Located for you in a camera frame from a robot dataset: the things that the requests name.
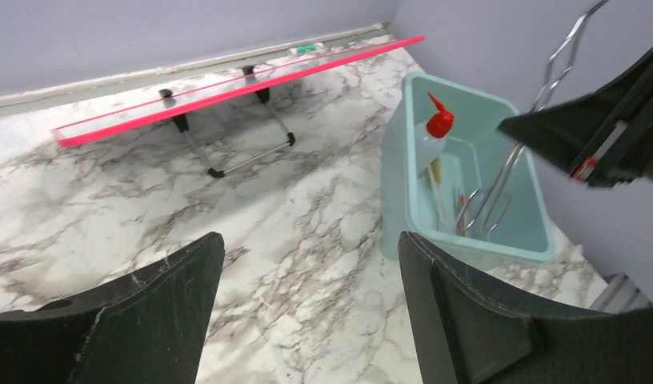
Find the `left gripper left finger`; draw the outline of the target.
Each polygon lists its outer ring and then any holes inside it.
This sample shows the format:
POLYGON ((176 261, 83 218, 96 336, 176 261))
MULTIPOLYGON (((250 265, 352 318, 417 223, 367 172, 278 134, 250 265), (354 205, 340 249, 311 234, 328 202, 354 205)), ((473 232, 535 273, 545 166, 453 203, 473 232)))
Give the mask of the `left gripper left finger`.
POLYGON ((32 310, 0 313, 0 383, 193 383, 225 258, 210 232, 32 310))

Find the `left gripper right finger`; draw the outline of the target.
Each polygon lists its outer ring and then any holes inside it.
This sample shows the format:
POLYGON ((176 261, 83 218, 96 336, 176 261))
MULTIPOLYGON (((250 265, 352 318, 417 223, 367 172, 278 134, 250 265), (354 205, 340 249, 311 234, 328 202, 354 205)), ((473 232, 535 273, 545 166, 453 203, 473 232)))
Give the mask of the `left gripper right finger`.
POLYGON ((609 314, 521 290, 400 235, 425 383, 653 383, 653 306, 609 314))

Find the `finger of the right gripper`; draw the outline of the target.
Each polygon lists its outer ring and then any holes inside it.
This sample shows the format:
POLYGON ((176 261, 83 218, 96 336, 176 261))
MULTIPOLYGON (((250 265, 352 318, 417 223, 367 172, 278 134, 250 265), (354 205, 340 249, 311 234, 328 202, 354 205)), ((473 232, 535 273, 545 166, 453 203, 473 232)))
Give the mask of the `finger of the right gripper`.
POLYGON ((653 181, 653 47, 596 92, 506 118, 499 131, 591 187, 653 181))

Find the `metal scissors forceps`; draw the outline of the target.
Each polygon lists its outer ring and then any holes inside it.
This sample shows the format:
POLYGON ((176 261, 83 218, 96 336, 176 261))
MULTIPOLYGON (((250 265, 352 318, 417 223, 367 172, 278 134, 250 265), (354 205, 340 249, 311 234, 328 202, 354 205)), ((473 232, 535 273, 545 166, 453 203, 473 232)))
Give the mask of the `metal scissors forceps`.
MULTIPOLYGON (((559 83, 569 74, 575 64, 580 40, 590 18, 606 4, 607 0, 591 2, 576 18, 566 37, 547 59, 543 83, 532 102, 531 113, 539 112, 547 107, 559 83)), ((512 197, 505 191, 505 187, 524 151, 525 145, 516 142, 491 185, 487 188, 478 188, 469 194, 455 217, 454 229, 457 234, 466 235, 479 219, 483 220, 482 230, 487 234, 499 226, 512 201, 512 197)))

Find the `teal plastic bin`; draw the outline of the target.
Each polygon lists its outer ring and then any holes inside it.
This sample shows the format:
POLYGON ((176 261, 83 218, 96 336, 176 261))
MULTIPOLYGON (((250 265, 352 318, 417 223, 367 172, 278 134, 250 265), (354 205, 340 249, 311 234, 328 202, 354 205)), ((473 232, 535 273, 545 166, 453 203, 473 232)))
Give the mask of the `teal plastic bin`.
POLYGON ((401 101, 383 135, 381 251, 386 258, 398 257, 398 240, 403 231, 421 234, 480 270, 516 262, 541 264, 555 257, 553 224, 527 152, 505 187, 512 201, 499 226, 487 234, 479 219, 466 235, 454 229, 456 214, 469 194, 489 187, 506 161, 513 145, 499 133, 498 125, 516 113, 516 108, 504 99, 424 72, 413 72, 403 79, 401 101), (433 109, 428 92, 455 116, 439 156, 440 193, 450 216, 450 232, 440 225, 427 171, 419 173, 416 165, 415 125, 433 109))

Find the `red-capped wash bottle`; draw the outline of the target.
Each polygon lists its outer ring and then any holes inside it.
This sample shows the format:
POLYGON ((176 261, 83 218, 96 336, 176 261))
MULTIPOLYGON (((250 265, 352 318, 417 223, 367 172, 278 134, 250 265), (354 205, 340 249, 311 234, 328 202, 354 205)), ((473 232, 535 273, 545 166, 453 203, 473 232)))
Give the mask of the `red-capped wash bottle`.
POLYGON ((415 125, 415 154, 419 173, 437 158, 447 144, 447 135, 455 123, 455 116, 431 92, 427 93, 433 106, 415 125))

